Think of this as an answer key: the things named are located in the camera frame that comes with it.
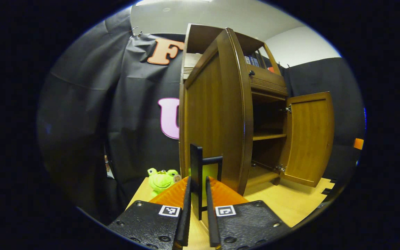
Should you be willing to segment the wooden cabinet drawer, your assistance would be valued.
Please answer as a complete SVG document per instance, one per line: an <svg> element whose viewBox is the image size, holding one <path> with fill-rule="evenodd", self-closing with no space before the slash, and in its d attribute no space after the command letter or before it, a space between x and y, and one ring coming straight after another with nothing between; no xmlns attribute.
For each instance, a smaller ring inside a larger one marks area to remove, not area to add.
<svg viewBox="0 0 400 250"><path fill-rule="evenodd" d="M247 64L246 67L248 74L250 70L255 72L254 76L249 76L249 82L252 89L280 95L282 97L288 96L286 83L281 75L249 64Z"/></svg>

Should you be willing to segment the green frog plush toy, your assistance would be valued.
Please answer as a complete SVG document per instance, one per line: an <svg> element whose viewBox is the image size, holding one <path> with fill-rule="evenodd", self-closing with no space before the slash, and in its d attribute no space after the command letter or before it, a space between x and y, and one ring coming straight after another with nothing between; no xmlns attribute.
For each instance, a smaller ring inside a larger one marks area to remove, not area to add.
<svg viewBox="0 0 400 250"><path fill-rule="evenodd" d="M174 169L157 171L155 168L150 168L147 173L149 174L149 185L152 188L152 198L182 179L178 171Z"/></svg>

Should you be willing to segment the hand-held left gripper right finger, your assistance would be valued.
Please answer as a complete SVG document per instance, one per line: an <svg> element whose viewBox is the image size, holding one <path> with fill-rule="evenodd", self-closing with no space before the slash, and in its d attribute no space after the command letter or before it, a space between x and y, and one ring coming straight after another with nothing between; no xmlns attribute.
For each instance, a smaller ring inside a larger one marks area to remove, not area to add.
<svg viewBox="0 0 400 250"><path fill-rule="evenodd" d="M254 249L292 231L262 200L248 201L213 177L206 177L205 190L210 247Z"/></svg>

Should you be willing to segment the wooden double-door shoe cabinet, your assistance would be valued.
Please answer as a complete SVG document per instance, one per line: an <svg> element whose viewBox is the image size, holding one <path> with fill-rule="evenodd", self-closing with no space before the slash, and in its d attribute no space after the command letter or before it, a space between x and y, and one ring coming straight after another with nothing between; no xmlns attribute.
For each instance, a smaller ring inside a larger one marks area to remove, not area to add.
<svg viewBox="0 0 400 250"><path fill-rule="evenodd" d="M330 92L291 96L268 46L229 27L188 24L178 118L182 175L194 144L223 158L222 182L240 194L253 167L314 188L332 150Z"/></svg>

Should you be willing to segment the wooden cabinet door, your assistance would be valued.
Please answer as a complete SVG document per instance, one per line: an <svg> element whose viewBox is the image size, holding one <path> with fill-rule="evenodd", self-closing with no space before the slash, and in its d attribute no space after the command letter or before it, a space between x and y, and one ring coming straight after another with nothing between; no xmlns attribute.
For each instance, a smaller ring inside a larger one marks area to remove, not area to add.
<svg viewBox="0 0 400 250"><path fill-rule="evenodd" d="M330 92L288 98L286 139L278 162L280 177L316 187L329 162L334 140L334 108Z"/></svg>
<svg viewBox="0 0 400 250"><path fill-rule="evenodd" d="M223 157L222 183L243 195L253 145L249 71L231 28L189 24L182 56L179 154L183 177L190 171L190 145L203 156Z"/></svg>

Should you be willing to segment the black door handle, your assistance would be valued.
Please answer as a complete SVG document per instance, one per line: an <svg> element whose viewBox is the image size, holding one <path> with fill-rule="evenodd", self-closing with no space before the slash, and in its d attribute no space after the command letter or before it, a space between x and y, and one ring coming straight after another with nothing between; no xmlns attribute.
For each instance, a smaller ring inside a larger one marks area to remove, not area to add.
<svg viewBox="0 0 400 250"><path fill-rule="evenodd" d="M191 170L191 202L193 212L198 220L202 220L202 212L207 207L203 204L203 166L218 164L217 178L221 180L223 156L203 158L203 148L195 144L190 144L190 170Z"/></svg>

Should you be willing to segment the ceiling light panel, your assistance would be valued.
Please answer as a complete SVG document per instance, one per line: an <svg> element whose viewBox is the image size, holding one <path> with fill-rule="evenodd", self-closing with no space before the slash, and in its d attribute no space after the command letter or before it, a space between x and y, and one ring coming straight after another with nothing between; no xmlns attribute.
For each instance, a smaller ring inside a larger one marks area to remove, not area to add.
<svg viewBox="0 0 400 250"><path fill-rule="evenodd" d="M135 4L135 6L142 5L154 5L159 3L169 3L169 2L212 2L214 0L141 0Z"/></svg>

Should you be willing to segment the black backdrop cloth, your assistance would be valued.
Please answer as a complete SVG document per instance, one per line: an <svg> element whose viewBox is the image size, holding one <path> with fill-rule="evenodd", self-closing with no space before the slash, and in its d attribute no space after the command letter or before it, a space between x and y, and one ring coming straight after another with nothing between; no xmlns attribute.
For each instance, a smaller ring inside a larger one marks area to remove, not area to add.
<svg viewBox="0 0 400 250"><path fill-rule="evenodd" d="M105 225L125 211L148 169L182 176L178 111L187 27L184 34L135 34L131 14L130 7L117 12L66 49L46 76L37 114L51 179ZM331 93L334 140L323 178L344 179L366 130L348 63L334 57L275 65L291 96Z"/></svg>

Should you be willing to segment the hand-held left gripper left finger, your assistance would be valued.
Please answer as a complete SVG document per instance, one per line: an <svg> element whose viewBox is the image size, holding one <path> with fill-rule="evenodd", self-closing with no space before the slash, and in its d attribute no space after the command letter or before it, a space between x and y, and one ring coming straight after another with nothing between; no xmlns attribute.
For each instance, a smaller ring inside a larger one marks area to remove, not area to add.
<svg viewBox="0 0 400 250"><path fill-rule="evenodd" d="M191 177L185 177L151 201L134 201L108 228L152 250L184 250L190 217Z"/></svg>

